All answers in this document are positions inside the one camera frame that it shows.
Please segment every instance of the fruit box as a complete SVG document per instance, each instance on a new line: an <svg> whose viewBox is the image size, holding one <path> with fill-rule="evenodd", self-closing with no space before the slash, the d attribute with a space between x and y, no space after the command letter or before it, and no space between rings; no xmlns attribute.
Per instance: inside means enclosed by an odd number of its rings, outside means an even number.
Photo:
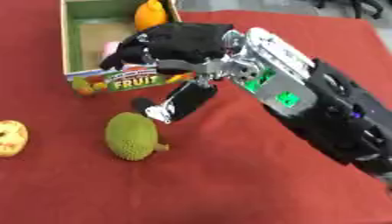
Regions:
<svg viewBox="0 0 392 224"><path fill-rule="evenodd" d="M153 66L126 65L122 71L103 71L98 65L106 43L134 34L133 17L146 0L61 0L63 70L78 93L122 91L164 85L191 78L157 73ZM161 0L169 21L180 21L172 0Z"/></svg>

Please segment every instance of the red tablecloth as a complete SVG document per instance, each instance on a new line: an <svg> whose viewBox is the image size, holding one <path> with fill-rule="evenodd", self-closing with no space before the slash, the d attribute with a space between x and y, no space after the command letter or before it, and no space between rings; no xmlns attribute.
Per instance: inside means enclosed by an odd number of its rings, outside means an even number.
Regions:
<svg viewBox="0 0 392 224"><path fill-rule="evenodd" d="M143 162L103 142L110 117L140 95L173 86L76 97L61 75L56 1L0 8L1 119L25 123L31 141L0 159L0 223L346 224L392 221L383 185L297 139L229 83L205 107L159 124L171 151ZM353 19L245 11L184 13L185 21L261 26L352 75L392 105L390 55Z"/></svg>

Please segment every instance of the donut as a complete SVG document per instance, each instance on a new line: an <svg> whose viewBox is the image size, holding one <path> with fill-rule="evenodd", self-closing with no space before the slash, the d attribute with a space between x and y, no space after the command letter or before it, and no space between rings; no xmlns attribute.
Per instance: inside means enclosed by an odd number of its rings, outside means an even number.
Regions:
<svg viewBox="0 0 392 224"><path fill-rule="evenodd" d="M27 128L16 121L0 122L0 157L8 158L17 155L26 145Z"/></svg>

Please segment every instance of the green spiky fruit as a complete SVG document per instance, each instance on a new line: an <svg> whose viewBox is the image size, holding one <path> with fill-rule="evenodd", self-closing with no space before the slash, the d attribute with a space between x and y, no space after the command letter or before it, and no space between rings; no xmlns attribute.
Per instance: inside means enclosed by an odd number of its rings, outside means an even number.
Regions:
<svg viewBox="0 0 392 224"><path fill-rule="evenodd" d="M120 158L137 161L149 156L158 143L154 122L142 115L124 112L106 127L108 147Z"/></svg>

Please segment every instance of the robotic hand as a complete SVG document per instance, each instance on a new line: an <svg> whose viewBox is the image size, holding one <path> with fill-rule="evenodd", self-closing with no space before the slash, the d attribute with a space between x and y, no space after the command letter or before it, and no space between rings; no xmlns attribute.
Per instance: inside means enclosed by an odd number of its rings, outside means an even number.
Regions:
<svg viewBox="0 0 392 224"><path fill-rule="evenodd" d="M228 78L298 137L392 189L391 112L338 69L262 28L242 34L229 24L163 24L124 40L101 67L123 62L154 63L163 74L196 73L162 104L134 101L148 117L180 120L214 96L210 80Z"/></svg>

